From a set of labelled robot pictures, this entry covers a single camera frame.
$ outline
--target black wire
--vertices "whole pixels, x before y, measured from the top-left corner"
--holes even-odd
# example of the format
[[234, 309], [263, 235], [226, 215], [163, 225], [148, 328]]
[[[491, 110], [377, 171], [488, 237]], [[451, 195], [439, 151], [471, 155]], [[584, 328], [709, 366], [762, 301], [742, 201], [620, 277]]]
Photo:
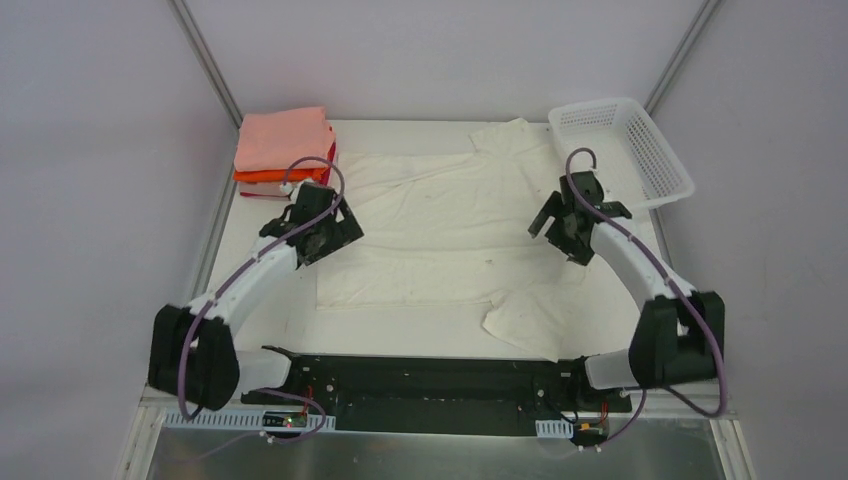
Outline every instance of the black wire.
[[559, 408], [557, 408], [557, 407], [556, 407], [556, 405], [554, 405], [554, 404], [553, 404], [553, 402], [551, 401], [551, 399], [550, 399], [549, 397], [547, 397], [547, 396], [545, 396], [545, 403], [547, 403], [547, 404], [548, 404], [548, 408], [550, 408], [551, 410], [553, 410], [553, 411], [557, 412], [557, 413], [559, 414], [559, 416], [560, 416], [560, 417], [562, 417], [562, 419], [563, 419], [563, 420], [565, 420], [566, 422], [568, 422], [568, 423], [570, 423], [570, 424], [572, 424], [572, 425], [577, 425], [577, 422], [579, 422], [579, 421], [580, 421], [580, 415], [577, 415], [577, 410], [575, 410], [575, 411], [573, 412], [573, 413], [574, 413], [574, 420], [572, 420], [572, 419], [570, 419], [570, 418], [566, 417], [566, 416], [565, 416], [565, 414], [564, 414], [564, 413], [562, 413], [562, 410], [560, 410]]

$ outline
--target red wire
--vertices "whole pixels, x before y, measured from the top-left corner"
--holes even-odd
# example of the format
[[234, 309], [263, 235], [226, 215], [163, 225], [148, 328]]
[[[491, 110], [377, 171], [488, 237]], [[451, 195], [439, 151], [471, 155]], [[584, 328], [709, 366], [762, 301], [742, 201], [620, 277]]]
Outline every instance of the red wire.
[[[312, 385], [306, 386], [306, 398], [312, 400]], [[303, 410], [300, 411], [300, 416], [306, 415], [306, 411], [309, 410], [309, 404], [303, 403]]]
[[604, 423], [609, 416], [609, 404], [604, 402], [601, 404], [601, 420], [598, 423]]

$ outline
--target white cloth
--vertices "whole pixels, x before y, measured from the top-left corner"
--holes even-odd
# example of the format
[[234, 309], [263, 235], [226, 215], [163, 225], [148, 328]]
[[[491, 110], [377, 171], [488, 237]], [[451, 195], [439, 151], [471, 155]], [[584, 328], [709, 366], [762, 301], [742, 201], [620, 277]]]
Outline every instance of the white cloth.
[[473, 154], [342, 154], [365, 236], [317, 264], [317, 306], [490, 302], [490, 333], [557, 360], [562, 319], [576, 314], [568, 286], [585, 269], [527, 228], [559, 189], [563, 163], [521, 119], [471, 140]]

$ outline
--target black mounting base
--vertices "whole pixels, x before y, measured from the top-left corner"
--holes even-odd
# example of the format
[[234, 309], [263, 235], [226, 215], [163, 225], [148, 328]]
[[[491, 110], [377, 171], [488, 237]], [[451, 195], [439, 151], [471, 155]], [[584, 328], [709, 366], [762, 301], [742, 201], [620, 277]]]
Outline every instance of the black mounting base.
[[[578, 406], [567, 393], [573, 361], [298, 356], [281, 391], [313, 398], [346, 431], [535, 436], [536, 420], [560, 411], [629, 412], [629, 398], [602, 392]], [[290, 405], [261, 393], [247, 404]]]

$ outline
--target stainless steel panel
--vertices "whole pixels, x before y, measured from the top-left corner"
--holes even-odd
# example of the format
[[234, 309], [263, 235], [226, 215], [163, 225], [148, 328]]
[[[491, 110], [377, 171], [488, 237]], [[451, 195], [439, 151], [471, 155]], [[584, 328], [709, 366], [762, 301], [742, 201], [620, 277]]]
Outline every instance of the stainless steel panel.
[[704, 420], [641, 420], [600, 454], [578, 452], [567, 440], [327, 433], [288, 446], [245, 438], [197, 462], [174, 461], [238, 435], [163, 429], [148, 478], [724, 478]]

